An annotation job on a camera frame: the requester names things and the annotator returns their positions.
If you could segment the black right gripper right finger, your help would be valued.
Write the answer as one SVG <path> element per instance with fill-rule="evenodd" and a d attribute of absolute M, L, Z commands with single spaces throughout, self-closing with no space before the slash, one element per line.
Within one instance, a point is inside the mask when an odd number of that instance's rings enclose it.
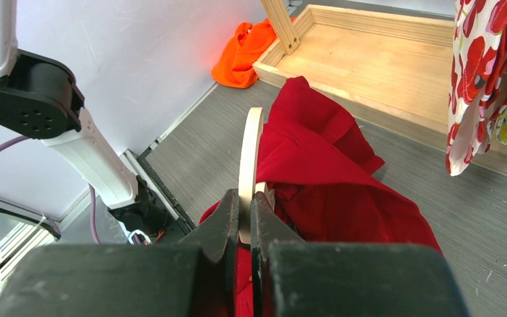
<path fill-rule="evenodd" d="M 306 242 L 258 192 L 251 207 L 255 316 L 468 316 L 447 261 L 418 244 Z"/>

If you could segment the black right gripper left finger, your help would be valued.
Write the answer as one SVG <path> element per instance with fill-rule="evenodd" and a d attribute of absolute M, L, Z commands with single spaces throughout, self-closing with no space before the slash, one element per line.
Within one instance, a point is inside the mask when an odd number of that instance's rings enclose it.
<path fill-rule="evenodd" d="M 52 244 L 18 263 L 0 316 L 233 316 L 239 197 L 176 243 Z"/>

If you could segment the dark red cloth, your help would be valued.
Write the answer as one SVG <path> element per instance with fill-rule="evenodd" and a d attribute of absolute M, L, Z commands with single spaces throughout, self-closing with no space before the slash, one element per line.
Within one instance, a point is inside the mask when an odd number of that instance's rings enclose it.
<path fill-rule="evenodd" d="M 438 250 L 417 205 L 373 177 L 383 164 L 343 107 L 303 77 L 286 81 L 261 136 L 257 180 L 302 238 Z"/>

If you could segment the beige wooden hanger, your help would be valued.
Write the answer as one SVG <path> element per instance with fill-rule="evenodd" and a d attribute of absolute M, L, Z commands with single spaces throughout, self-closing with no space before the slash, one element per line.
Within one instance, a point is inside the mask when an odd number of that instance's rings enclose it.
<path fill-rule="evenodd" d="M 251 244 L 250 204 L 257 192 L 263 192 L 272 210 L 275 210 L 274 190 L 270 190 L 266 182 L 256 182 L 257 158 L 261 135 L 263 133 L 263 108 L 250 108 L 240 155 L 238 173 L 239 195 L 239 237 L 240 242 Z"/>

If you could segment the red poppy print cloth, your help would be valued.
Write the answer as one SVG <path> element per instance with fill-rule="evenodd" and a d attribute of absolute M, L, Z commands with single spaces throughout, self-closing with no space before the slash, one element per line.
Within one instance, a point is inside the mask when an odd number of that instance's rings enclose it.
<path fill-rule="evenodd" d="M 507 1 L 455 1 L 454 13 L 446 170 L 458 176 L 507 110 Z"/>

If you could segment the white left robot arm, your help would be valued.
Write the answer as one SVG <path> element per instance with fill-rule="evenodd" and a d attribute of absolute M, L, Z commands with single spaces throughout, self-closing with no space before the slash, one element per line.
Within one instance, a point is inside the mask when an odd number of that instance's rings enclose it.
<path fill-rule="evenodd" d="M 128 231 L 163 232 L 167 211 L 105 140 L 85 108 L 73 72 L 54 59 L 19 49 L 16 17 L 16 2 L 0 1 L 0 126 L 57 151 Z"/>

